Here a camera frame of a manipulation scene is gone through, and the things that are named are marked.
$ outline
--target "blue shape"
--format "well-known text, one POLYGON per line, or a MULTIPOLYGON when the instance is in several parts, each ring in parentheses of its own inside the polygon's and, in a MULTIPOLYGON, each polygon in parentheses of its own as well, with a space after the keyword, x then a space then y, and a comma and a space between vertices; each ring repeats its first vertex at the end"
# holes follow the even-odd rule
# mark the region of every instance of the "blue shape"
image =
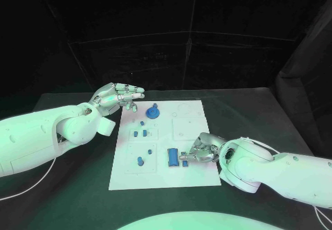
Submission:
POLYGON ((158 104, 155 103, 152 108, 148 109, 146 115, 151 119, 156 119, 159 117, 159 109, 158 109, 158 104))
POLYGON ((138 157, 139 166, 145 164, 142 157, 138 157))
POLYGON ((188 167, 188 161, 182 161, 182 167, 188 167))
POLYGON ((180 160, 178 160, 178 149, 172 148, 168 149, 168 165, 171 166, 180 166, 180 160))

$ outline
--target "dark gray table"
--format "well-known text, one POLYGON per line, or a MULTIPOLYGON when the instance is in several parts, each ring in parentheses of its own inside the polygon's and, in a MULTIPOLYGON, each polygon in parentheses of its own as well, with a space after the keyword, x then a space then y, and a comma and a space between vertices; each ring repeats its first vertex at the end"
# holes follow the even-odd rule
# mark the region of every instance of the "dark gray table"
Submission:
MULTIPOLYGON (((44 94, 35 111, 77 105, 91 96, 93 93, 44 94)), ((227 139, 250 137, 279 151, 312 155, 268 88, 151 91, 143 100, 203 100, 211 133, 227 139)), ((57 159, 41 184, 22 196, 0 202, 2 228, 112 230, 158 214, 211 211, 245 216, 288 230, 322 229, 312 206, 283 198, 266 185, 255 194, 226 182, 223 186, 109 191, 120 117, 120 110, 107 117, 117 123, 112 136, 97 134, 89 144, 57 159)), ((29 188, 50 165, 51 162, 0 178, 0 196, 29 188)))

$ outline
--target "blue toy part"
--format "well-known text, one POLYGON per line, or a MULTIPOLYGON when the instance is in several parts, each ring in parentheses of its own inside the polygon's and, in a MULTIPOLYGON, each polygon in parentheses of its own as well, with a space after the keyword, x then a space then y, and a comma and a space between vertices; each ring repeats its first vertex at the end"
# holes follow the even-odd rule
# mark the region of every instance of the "blue toy part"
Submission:
POLYGON ((168 166, 180 166, 178 149, 168 149, 168 166))
POLYGON ((188 161, 182 161, 182 167, 188 167, 188 161))
POLYGON ((142 157, 138 157, 139 166, 145 164, 142 157))
POLYGON ((151 119, 156 119, 159 117, 159 109, 158 109, 158 104, 155 103, 152 108, 148 109, 146 115, 151 119))

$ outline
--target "blue cylinder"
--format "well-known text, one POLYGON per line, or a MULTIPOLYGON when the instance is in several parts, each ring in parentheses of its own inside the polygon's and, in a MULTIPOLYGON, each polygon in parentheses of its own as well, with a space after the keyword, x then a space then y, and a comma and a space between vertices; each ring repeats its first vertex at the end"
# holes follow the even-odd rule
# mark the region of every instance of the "blue cylinder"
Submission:
POLYGON ((146 115, 151 119, 156 119, 159 117, 159 109, 158 109, 158 104, 155 103, 152 108, 148 109, 146 115))
POLYGON ((142 157, 138 157, 139 166, 145 164, 142 157))

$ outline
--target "white board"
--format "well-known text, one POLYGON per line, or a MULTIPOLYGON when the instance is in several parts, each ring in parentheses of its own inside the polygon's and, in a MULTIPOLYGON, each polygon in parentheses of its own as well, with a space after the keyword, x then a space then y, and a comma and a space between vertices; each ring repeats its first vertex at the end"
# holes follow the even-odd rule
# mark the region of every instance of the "white board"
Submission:
POLYGON ((168 149, 178 156, 191 150, 200 133, 210 133, 201 101, 136 102, 138 113, 123 108, 109 190, 221 185, 217 163, 188 162, 168 166, 168 149), (161 115, 149 119, 146 110, 158 103, 161 115))

